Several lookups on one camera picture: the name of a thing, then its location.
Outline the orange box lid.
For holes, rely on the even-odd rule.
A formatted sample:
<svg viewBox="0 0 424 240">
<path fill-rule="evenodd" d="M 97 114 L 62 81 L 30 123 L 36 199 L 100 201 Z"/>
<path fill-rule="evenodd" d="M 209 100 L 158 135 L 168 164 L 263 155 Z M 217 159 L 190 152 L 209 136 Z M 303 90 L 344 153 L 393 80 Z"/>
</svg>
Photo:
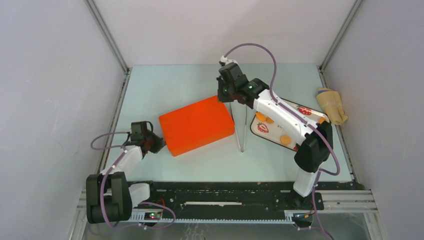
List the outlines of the orange box lid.
<svg viewBox="0 0 424 240">
<path fill-rule="evenodd" d="M 162 114 L 158 120 L 173 157 L 235 133 L 234 121 L 216 95 Z"/>
</svg>

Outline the clear plastic tongs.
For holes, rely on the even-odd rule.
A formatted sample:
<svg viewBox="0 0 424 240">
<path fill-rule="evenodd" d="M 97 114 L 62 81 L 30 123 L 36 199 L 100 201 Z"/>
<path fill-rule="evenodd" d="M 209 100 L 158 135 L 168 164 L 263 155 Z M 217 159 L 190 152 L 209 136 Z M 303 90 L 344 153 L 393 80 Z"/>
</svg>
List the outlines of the clear plastic tongs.
<svg viewBox="0 0 424 240">
<path fill-rule="evenodd" d="M 244 153 L 246 149 L 248 108 L 238 102 L 231 102 L 229 104 L 229 112 L 234 123 L 234 134 L 239 152 Z"/>
</svg>

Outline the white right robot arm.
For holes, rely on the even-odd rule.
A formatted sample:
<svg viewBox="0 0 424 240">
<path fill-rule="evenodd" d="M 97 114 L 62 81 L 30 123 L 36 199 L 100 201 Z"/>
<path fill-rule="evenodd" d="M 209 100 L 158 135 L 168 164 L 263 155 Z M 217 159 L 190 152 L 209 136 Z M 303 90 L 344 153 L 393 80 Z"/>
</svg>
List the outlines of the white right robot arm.
<svg viewBox="0 0 424 240">
<path fill-rule="evenodd" d="M 291 204 L 304 209 L 311 202 L 322 164 L 334 154 L 333 130 L 329 122 L 317 122 L 301 114 L 279 98 L 271 87 L 258 78 L 248 80 L 240 66 L 231 61 L 220 63 L 217 97 L 221 103 L 237 101 L 271 118 L 288 132 L 297 147 L 294 161 L 299 167 L 293 184 Z"/>
</svg>

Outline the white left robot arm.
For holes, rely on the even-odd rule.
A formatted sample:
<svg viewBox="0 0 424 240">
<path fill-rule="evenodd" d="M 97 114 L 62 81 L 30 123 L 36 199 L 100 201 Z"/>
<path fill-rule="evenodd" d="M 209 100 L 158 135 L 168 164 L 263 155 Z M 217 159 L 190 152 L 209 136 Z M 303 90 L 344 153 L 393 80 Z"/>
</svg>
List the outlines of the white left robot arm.
<svg viewBox="0 0 424 240">
<path fill-rule="evenodd" d="M 106 223 L 115 227 L 127 221 L 133 208 L 140 203 L 153 208 L 158 194 L 150 190 L 147 183 L 130 184 L 127 176 L 148 153 L 156 154 L 165 145 L 165 140 L 154 133 L 150 121 L 132 122 L 130 131 L 124 132 L 126 139 L 109 149 L 119 149 L 120 155 L 107 168 L 86 178 L 86 217 L 90 224 Z"/>
</svg>

